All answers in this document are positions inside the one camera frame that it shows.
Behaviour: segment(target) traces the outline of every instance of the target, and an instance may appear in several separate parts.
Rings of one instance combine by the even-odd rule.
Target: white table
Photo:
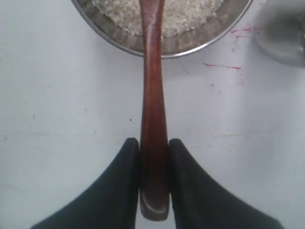
[[[305,71],[253,43],[245,29],[261,6],[204,51],[164,61],[168,133],[232,193],[304,229]],[[0,228],[24,229],[139,138],[142,59],[95,34],[69,0],[3,0],[0,21]],[[173,229],[173,213],[159,224],[138,214],[144,228]]]

